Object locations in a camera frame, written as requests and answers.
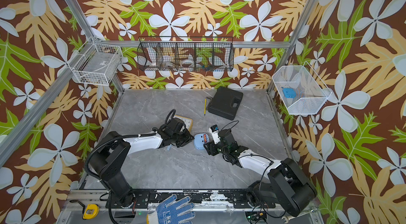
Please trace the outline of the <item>yellow square alarm clock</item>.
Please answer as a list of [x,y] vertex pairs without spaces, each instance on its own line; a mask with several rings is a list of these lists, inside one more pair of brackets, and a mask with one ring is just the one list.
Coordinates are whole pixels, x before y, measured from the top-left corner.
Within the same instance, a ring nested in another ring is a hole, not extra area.
[[192,119],[182,117],[182,116],[178,116],[178,115],[175,115],[174,117],[182,120],[185,123],[186,128],[191,132],[192,126],[193,126],[193,120]]

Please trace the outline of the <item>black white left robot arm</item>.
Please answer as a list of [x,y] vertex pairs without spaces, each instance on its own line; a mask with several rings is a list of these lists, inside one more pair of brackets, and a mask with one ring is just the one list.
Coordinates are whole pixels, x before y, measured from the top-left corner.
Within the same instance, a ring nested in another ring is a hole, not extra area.
[[180,148],[193,140],[185,123],[178,118],[172,118],[160,128],[154,127],[144,134],[120,135],[112,131],[88,155],[84,169],[110,192],[112,205],[129,207],[134,201],[133,189],[121,171],[127,156],[169,145]]

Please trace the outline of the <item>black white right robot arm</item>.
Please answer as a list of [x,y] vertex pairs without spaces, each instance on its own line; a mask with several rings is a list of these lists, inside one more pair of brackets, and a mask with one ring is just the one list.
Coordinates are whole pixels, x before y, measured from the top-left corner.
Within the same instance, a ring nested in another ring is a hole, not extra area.
[[213,140],[204,144],[209,155],[221,154],[226,162],[261,175],[246,189],[245,197],[252,208],[280,205],[287,214],[297,217],[316,198],[316,188],[294,160],[259,155],[239,145],[230,129],[219,130],[214,125],[209,134]]

